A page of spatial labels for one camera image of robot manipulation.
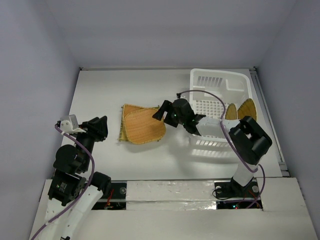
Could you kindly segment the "square woven bamboo plate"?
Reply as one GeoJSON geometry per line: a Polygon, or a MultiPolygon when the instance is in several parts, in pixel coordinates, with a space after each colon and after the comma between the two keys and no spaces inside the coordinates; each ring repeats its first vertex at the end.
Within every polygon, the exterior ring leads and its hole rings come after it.
{"type": "Polygon", "coordinates": [[[122,120],[122,115],[121,115],[121,123],[120,123],[120,133],[119,133],[119,141],[125,141],[125,142],[129,142],[126,134],[125,134],[125,129],[124,129],[124,120],[122,120]]]}

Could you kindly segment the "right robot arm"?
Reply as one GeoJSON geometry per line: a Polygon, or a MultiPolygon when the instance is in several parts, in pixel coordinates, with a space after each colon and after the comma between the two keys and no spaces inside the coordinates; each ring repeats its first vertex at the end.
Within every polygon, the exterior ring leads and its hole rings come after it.
{"type": "Polygon", "coordinates": [[[196,114],[183,98],[174,102],[165,100],[152,118],[164,120],[165,124],[175,128],[182,125],[192,135],[225,137],[241,161],[230,180],[230,190],[235,196],[248,191],[261,158],[273,144],[253,117],[246,115],[241,119],[227,120],[196,114]]]}

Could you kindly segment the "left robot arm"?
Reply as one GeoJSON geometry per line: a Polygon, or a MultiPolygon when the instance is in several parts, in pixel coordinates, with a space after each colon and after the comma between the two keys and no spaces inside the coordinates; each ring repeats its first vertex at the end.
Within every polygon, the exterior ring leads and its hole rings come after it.
{"type": "Polygon", "coordinates": [[[55,154],[44,223],[31,239],[73,240],[93,206],[110,195],[111,178],[95,170],[92,156],[95,143],[108,136],[107,121],[107,116],[102,116],[79,124],[72,114],[55,124],[73,143],[62,145],[55,154]]]}

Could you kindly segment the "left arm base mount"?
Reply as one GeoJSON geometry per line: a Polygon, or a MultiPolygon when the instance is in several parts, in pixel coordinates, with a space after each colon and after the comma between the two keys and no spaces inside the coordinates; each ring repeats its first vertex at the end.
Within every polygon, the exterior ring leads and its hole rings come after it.
{"type": "Polygon", "coordinates": [[[92,210],[125,210],[127,182],[116,181],[111,183],[111,189],[108,195],[100,198],[92,207],[92,210]]]}

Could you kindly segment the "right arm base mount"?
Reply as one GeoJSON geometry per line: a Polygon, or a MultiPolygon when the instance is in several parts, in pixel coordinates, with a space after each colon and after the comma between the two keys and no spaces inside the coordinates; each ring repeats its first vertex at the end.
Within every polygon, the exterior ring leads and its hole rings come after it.
{"type": "Polygon", "coordinates": [[[212,191],[212,195],[218,200],[257,197],[259,193],[260,189],[257,181],[252,180],[246,186],[241,186],[233,179],[215,181],[212,191]]]}

